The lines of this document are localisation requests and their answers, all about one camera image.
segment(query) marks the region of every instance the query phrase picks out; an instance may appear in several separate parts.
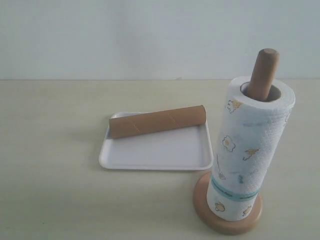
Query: round wooden base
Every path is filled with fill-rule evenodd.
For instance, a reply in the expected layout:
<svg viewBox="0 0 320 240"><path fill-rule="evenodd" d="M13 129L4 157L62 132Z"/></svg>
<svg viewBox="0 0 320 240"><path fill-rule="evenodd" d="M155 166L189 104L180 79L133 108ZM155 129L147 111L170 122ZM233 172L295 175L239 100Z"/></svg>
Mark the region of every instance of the round wooden base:
<svg viewBox="0 0 320 240"><path fill-rule="evenodd" d="M193 204L199 217L215 231L225 235L240 235L253 229L261 217L263 203L260 195L256 197L250 214L239 221L226 221L215 215L207 203L207 191L211 172L203 175L195 185Z"/></svg>

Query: cardboard tube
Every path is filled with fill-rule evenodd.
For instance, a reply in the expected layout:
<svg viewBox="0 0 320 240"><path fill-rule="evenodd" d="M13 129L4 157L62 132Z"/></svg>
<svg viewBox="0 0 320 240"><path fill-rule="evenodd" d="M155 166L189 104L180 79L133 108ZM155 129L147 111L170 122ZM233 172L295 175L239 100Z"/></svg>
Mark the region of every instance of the cardboard tube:
<svg viewBox="0 0 320 240"><path fill-rule="evenodd" d="M206 119L203 105L110 118L109 136L118 139L191 127L204 124Z"/></svg>
<svg viewBox="0 0 320 240"><path fill-rule="evenodd" d="M259 51L253 68L246 95L254 100L265 102L275 77L279 53L271 48Z"/></svg>

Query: paper towel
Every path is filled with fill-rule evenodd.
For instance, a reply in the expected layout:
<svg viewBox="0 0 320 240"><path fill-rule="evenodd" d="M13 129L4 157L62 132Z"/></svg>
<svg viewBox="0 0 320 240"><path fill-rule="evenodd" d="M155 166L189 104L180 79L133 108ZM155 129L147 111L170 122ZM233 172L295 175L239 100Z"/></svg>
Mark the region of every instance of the paper towel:
<svg viewBox="0 0 320 240"><path fill-rule="evenodd" d="M227 221L250 214L296 101L294 91L277 79L268 102L251 99L244 94L250 79L229 84L207 191L210 209Z"/></svg>

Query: paper towel holder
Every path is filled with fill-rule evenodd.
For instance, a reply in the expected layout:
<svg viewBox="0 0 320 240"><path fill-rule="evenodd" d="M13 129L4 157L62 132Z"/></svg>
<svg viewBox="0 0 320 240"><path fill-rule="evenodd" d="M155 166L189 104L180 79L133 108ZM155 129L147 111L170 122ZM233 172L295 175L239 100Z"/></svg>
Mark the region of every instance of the paper towel holder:
<svg viewBox="0 0 320 240"><path fill-rule="evenodd" d="M259 51L250 82L248 83L245 95L260 102L272 102L279 95L275 94L270 99L270 91L275 72L279 63L279 53L275 49L265 48ZM209 208L207 202L207 191L210 184L211 172L204 174L196 183L193 191L193 205L196 213L210 228L225 235L240 235L252 230L259 222L263 201L258 193L250 214L239 221L226 221L215 215Z"/></svg>

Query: white tray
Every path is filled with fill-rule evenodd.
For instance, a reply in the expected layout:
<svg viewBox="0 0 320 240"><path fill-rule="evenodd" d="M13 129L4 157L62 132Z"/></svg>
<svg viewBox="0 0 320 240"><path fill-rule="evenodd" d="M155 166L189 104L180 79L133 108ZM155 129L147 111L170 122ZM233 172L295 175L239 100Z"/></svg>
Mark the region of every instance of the white tray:
<svg viewBox="0 0 320 240"><path fill-rule="evenodd" d="M142 114L119 112L111 118ZM206 170L213 164L208 124L118 139L109 138L109 126L99 163L106 169Z"/></svg>

